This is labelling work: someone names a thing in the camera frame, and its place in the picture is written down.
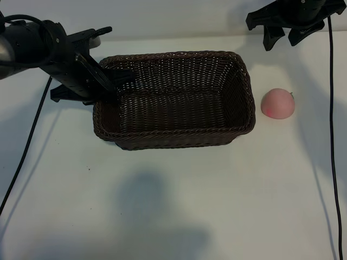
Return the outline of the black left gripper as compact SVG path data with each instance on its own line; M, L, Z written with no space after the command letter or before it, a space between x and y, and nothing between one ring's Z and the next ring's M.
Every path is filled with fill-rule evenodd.
M51 90L51 99L80 101L115 101L115 86L135 82L136 75L129 69L103 69L89 50L100 45L99 36L112 31L111 27L88 29L67 35L60 23L44 22L53 33L57 50L53 59L41 69L61 86Z

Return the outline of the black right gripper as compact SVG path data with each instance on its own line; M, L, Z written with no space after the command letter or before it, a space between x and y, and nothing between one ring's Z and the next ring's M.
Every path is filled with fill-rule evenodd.
M324 28L324 25L315 24L332 14L340 15L345 9L344 1L274 1L250 12L246 24L249 30L264 25L263 45L266 51L270 51L285 36L283 28L291 28L288 39L291 46L296 46Z

